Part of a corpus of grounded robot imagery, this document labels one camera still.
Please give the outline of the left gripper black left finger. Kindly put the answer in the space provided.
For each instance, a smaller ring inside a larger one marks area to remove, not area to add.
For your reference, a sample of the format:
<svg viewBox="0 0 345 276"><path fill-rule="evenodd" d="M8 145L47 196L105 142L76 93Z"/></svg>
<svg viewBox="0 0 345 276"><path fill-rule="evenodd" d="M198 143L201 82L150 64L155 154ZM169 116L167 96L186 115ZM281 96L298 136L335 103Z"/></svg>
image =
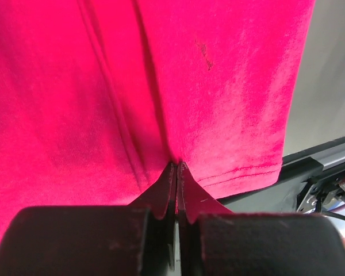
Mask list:
<svg viewBox="0 0 345 276"><path fill-rule="evenodd" d="M166 275L175 267L177 167L124 206L33 206L0 242L0 275Z"/></svg>

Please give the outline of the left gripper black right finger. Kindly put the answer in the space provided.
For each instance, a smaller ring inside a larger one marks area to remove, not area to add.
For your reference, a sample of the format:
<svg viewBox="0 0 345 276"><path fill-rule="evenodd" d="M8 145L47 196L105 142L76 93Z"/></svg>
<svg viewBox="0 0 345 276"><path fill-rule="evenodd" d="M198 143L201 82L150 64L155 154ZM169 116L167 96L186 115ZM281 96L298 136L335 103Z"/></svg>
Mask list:
<svg viewBox="0 0 345 276"><path fill-rule="evenodd" d="M177 168L182 275L345 275L345 247L325 217L234 213Z"/></svg>

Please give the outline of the red t shirt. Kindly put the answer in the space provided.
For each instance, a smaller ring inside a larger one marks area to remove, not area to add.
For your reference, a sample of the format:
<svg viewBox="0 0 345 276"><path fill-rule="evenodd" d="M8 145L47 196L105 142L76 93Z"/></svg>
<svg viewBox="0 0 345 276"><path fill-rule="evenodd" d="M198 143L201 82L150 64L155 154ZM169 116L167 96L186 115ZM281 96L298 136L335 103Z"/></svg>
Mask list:
<svg viewBox="0 0 345 276"><path fill-rule="evenodd" d="M37 205L128 204L170 161L274 184L313 1L0 1L0 240Z"/></svg>

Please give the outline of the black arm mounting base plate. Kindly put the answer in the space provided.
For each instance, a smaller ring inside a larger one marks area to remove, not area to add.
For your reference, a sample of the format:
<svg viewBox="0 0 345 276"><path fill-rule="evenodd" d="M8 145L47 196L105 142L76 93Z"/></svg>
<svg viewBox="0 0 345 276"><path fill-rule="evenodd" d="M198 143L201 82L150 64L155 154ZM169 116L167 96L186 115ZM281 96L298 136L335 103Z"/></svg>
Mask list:
<svg viewBox="0 0 345 276"><path fill-rule="evenodd" d="M275 184L219 201L237 213L307 213L331 201L343 180L345 137L285 156Z"/></svg>

